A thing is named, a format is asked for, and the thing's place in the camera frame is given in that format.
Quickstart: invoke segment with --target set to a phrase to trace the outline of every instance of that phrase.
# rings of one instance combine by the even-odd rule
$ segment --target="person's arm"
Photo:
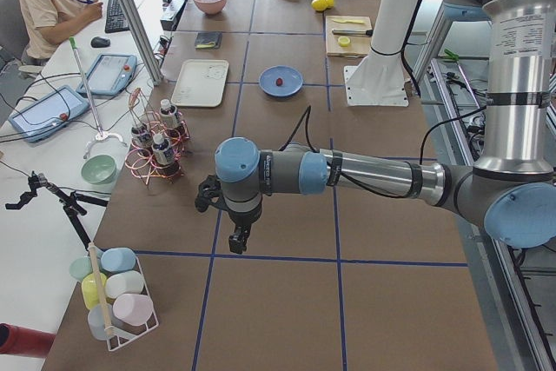
[[[37,28],[43,38],[52,44],[58,45],[70,36],[76,35],[89,23],[100,19],[103,16],[103,3],[95,0],[94,3],[85,6],[83,11],[76,17],[57,23],[54,26],[44,26]]]

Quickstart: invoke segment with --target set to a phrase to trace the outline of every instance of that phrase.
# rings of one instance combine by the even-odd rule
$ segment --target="chair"
[[[3,11],[0,19],[0,46],[22,63],[23,52],[29,43],[29,35],[19,0],[0,0],[0,10]],[[25,75],[37,74],[41,69],[42,67],[36,65],[19,67],[19,71]]]

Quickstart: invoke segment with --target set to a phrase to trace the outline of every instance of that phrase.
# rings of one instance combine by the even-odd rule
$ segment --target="white tray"
[[[222,102],[228,67],[226,60],[184,61],[171,102],[176,106],[218,106]]]

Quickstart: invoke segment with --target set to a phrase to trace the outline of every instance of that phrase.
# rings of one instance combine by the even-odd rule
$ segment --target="wooden cutting board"
[[[364,23],[338,23],[333,19],[357,19]],[[332,30],[371,30],[370,17],[326,16],[325,31],[327,41],[327,56],[366,56],[371,47],[370,36],[350,36],[351,43],[347,47],[338,44],[339,35],[333,35]]]

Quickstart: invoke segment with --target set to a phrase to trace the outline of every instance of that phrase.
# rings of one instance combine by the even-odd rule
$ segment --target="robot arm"
[[[420,198],[515,248],[538,246],[556,235],[553,167],[543,154],[556,0],[446,1],[480,6],[493,22],[479,160],[472,167],[420,166],[299,146],[260,151],[245,138],[230,138],[215,152],[217,176],[199,186],[195,202],[200,211],[209,205],[228,211],[236,225],[230,249],[246,249],[263,195],[321,193],[327,185]],[[380,27],[377,22],[374,39],[387,36]]]

